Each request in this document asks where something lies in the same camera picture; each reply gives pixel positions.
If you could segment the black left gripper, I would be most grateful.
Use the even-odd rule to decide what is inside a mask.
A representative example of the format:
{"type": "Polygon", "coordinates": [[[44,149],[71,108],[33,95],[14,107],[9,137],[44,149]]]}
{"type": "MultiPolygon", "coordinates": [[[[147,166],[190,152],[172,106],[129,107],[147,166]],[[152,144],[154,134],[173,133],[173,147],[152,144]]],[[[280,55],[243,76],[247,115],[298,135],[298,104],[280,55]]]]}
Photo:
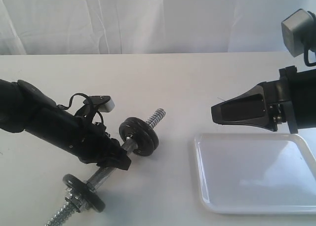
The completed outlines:
{"type": "Polygon", "coordinates": [[[83,116],[72,116],[78,128],[71,136],[71,154],[85,164],[97,163],[98,167],[113,167],[127,171],[131,159],[117,139],[110,138],[106,127],[93,124],[83,116]]]}

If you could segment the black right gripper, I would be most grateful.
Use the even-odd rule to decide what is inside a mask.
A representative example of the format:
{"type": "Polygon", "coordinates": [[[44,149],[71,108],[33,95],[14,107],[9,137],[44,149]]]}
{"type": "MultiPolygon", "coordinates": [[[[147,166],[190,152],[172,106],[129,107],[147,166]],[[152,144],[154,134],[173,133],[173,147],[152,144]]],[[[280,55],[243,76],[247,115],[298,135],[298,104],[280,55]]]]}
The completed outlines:
{"type": "Polygon", "coordinates": [[[287,80],[263,82],[249,91],[211,107],[214,123],[248,125],[277,131],[287,122],[293,132],[293,105],[287,80]]]}

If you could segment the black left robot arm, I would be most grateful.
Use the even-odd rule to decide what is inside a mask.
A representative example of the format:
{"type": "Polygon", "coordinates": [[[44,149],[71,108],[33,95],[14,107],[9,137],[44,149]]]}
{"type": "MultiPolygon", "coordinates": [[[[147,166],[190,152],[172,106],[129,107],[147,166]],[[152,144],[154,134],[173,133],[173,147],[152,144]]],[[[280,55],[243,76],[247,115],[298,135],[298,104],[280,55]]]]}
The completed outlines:
{"type": "Polygon", "coordinates": [[[93,122],[95,115],[114,108],[110,96],[88,96],[75,114],[58,105],[32,84],[0,81],[0,127],[10,133],[26,131],[74,156],[85,164],[128,170],[131,160],[118,140],[106,132],[103,121],[93,122]]]}

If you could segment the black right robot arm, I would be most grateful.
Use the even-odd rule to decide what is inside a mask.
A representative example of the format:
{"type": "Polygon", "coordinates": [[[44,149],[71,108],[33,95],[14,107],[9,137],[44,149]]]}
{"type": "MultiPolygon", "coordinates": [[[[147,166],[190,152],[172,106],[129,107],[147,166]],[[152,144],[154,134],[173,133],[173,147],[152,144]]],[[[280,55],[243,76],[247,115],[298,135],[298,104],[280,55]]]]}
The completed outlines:
{"type": "Polygon", "coordinates": [[[211,107],[221,125],[248,125],[276,132],[287,123],[289,132],[316,126],[316,71],[296,66],[279,70],[279,79],[264,81],[249,91],[211,107]]]}

